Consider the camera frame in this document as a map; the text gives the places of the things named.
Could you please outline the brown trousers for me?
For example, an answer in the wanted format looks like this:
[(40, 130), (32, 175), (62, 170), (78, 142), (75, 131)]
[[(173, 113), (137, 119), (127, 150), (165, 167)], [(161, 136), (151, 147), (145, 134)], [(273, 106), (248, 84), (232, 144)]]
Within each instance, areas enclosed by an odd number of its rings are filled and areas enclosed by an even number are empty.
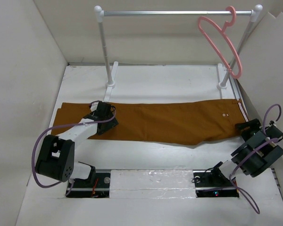
[(246, 121), (236, 99), (112, 106), (118, 125), (91, 139), (198, 145), (239, 136), (235, 125)]

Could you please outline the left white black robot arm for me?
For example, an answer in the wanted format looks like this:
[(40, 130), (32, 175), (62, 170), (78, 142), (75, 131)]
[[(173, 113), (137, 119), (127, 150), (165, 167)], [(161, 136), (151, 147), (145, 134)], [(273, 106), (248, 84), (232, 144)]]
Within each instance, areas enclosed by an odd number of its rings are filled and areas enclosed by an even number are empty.
[(53, 126), (39, 135), (31, 160), (33, 178), (39, 187), (49, 186), (41, 184), (38, 175), (54, 179), (58, 184), (80, 181), (89, 187), (95, 183), (95, 167), (75, 162), (75, 150), (89, 137), (102, 135), (118, 125), (115, 106), (102, 101), (95, 103), (96, 109), (78, 123)]

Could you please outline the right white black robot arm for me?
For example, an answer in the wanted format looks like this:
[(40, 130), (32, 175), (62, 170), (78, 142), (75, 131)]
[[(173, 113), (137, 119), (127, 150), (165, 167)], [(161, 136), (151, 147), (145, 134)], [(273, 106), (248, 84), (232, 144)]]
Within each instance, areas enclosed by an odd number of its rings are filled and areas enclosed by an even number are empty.
[(283, 140), (283, 132), (275, 121), (263, 127), (258, 119), (237, 123), (244, 143), (231, 153), (231, 159), (218, 163), (208, 174), (213, 185), (233, 179), (236, 174), (256, 177), (283, 156), (283, 148), (277, 143)]

